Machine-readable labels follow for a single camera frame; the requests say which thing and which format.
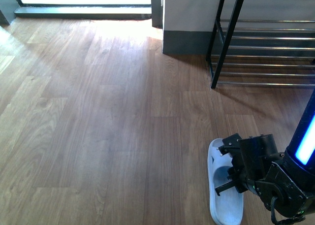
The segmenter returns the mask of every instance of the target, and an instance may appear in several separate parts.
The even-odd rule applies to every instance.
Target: laminate floor plank
[[[49,79],[49,77],[26,77],[0,115],[0,169],[5,166]]]
[[[178,59],[179,86],[181,91],[209,89],[204,56],[176,55]]]
[[[274,94],[249,95],[249,98],[259,133],[273,134],[279,151],[287,147],[295,129],[284,117],[282,109],[286,106]]]
[[[0,75],[0,114],[25,80],[44,45],[26,45]]]
[[[33,180],[51,139],[66,99],[39,99],[31,118],[0,172],[0,220],[4,224],[16,224],[24,201],[31,190]]]
[[[114,36],[102,28],[97,28],[92,44],[88,50],[84,64],[105,64],[112,47]]]
[[[31,188],[16,225],[57,225],[67,203],[69,188]]]
[[[59,19],[40,20],[39,26],[28,39],[29,44],[48,44],[58,32],[62,21]]]
[[[185,224],[179,118],[153,118],[143,224]]]
[[[76,27],[69,45],[53,70],[43,97],[68,97],[80,72],[95,35],[95,28]]]
[[[114,152],[102,224],[143,223],[148,154]]]
[[[65,200],[61,200],[58,225],[103,225],[101,219],[105,206],[104,191],[64,189]]]
[[[9,66],[15,56],[0,56],[0,75]]]
[[[101,85],[80,152],[77,153],[71,187],[106,191],[113,164],[110,149],[120,143],[120,116],[123,115],[122,86]]]
[[[37,59],[29,75],[32,76],[51,76],[57,69],[58,63],[64,55],[68,45],[75,34],[75,27],[72,22],[65,21],[62,26],[52,36],[43,52]]]
[[[260,135],[253,115],[227,114],[225,117],[228,124],[229,135],[239,133],[242,138]]]
[[[211,99],[205,91],[181,93],[181,150],[186,224],[212,224],[209,211],[207,155],[217,138]]]
[[[34,187],[69,187],[99,91],[102,66],[85,65],[53,137],[54,147],[41,164]]]
[[[132,62],[125,82],[124,114],[120,118],[121,142],[112,146],[111,151],[148,151],[151,146],[150,113],[155,53],[151,50],[132,50],[129,54],[132,55]]]
[[[177,117],[179,111],[178,61],[156,54],[151,117]]]

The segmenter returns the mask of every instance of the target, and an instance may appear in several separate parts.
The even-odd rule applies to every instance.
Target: black metal frame
[[[232,12],[232,16],[230,19],[230,23],[228,25],[227,28],[227,32],[226,35],[224,37],[223,31],[222,31],[222,27],[220,24],[220,20],[221,20],[221,13],[222,13],[222,9],[223,9],[223,5],[224,5],[224,0],[220,0],[219,2],[219,7],[218,7],[218,11],[217,11],[217,15],[216,15],[216,20],[215,20],[215,24],[213,26],[213,30],[212,30],[212,34],[211,34],[211,39],[210,39],[210,44],[209,44],[209,48],[208,48],[208,52],[207,52],[207,62],[209,64],[209,68],[210,68],[210,76],[211,76],[211,80],[212,80],[212,84],[211,84],[211,88],[214,89],[217,86],[217,82],[219,79],[219,75],[223,66],[223,62],[228,50],[228,47],[230,45],[231,42],[231,38],[233,36],[233,32],[238,20],[238,16],[240,15],[241,12],[241,8],[243,5],[244,0],[236,0],[235,4],[234,4],[234,8],[233,8],[233,12]],[[220,34],[220,40],[223,43],[223,47],[220,53],[220,57],[219,57],[219,61],[217,64],[217,69],[216,72],[214,73],[213,71],[213,67],[212,67],[212,62],[211,62],[211,52],[212,52],[212,48],[215,42],[215,38],[216,38],[216,34],[217,31],[219,31]]]
[[[256,50],[279,50],[280,48],[284,49],[284,50],[298,50],[299,52],[310,52],[310,51],[315,51],[315,46],[310,48],[310,47],[305,47],[305,48],[296,48],[296,47],[279,47],[275,46],[275,47],[262,47],[262,46],[235,46],[235,45],[231,45],[231,39],[233,37],[233,33],[235,30],[235,26],[236,23],[238,21],[238,17],[240,15],[240,11],[242,8],[244,0],[236,0],[235,4],[234,4],[234,8],[232,11],[232,15],[230,20],[222,20],[223,22],[229,21],[229,25],[228,28],[226,30],[226,33],[223,33],[222,27],[221,27],[221,13],[222,13],[222,9],[223,9],[223,5],[224,5],[224,0],[220,0],[219,2],[219,7],[217,10],[217,15],[216,15],[216,19],[214,22],[214,26],[213,26],[213,31],[212,31],[212,35],[211,35],[211,39],[210,39],[210,43],[209,43],[209,47],[208,47],[208,51],[206,54],[206,61],[208,63],[209,66],[209,71],[210,71],[210,77],[212,80],[211,83],[211,88],[214,89],[217,86],[218,83],[218,79],[219,76],[221,74],[221,69],[225,60],[225,57],[227,55],[228,49],[256,49]],[[272,20],[265,20],[265,21],[257,21],[257,20],[239,20],[239,22],[281,22],[281,23],[315,23],[315,21],[272,21]],[[264,31],[274,31],[274,29],[248,29],[248,30],[252,30],[255,32],[259,32],[260,30],[264,30]],[[290,29],[278,29],[281,31],[290,31]],[[294,29],[295,32],[315,32],[315,30],[307,30],[307,29]],[[222,47],[220,49],[220,54],[219,54],[219,59],[217,63],[213,63],[211,60],[211,55],[213,52],[213,47],[214,47],[214,43],[215,43],[215,39],[216,39],[216,35],[217,33],[219,33],[219,38],[220,41],[222,43]],[[305,39],[309,39],[309,40],[315,40],[314,38],[312,38],[313,36],[311,36],[310,38],[305,38],[305,37],[297,37],[298,39],[301,40],[305,40]],[[290,37],[255,37],[255,36],[235,36],[235,39],[244,39],[244,40],[249,40],[249,39],[253,39],[253,40],[276,40],[276,39],[290,39]],[[288,57],[282,57],[282,56],[272,56],[275,58],[288,58]],[[314,63],[315,60],[310,61],[310,65],[288,65],[287,67],[296,67],[296,68],[306,68],[306,69],[313,69],[314,68]],[[282,77],[297,77],[297,78],[301,78],[301,77],[306,77],[306,78],[313,78],[314,74],[278,74],[278,73],[237,73],[237,72],[222,72],[222,74],[229,74],[229,75],[255,75],[255,76],[282,76]],[[284,83],[241,83],[241,82],[222,82],[224,84],[243,84],[243,85],[262,85],[262,86],[298,86],[298,87],[314,87],[315,84],[284,84]]]

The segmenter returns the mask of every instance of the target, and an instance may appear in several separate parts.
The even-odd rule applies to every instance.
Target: slipper
[[[218,147],[224,145],[218,138],[210,143],[208,151],[208,176],[210,189],[210,213],[217,225],[239,225],[243,217],[244,196],[235,187],[217,195],[215,188],[229,180],[227,170],[232,167],[230,154],[221,156]]]

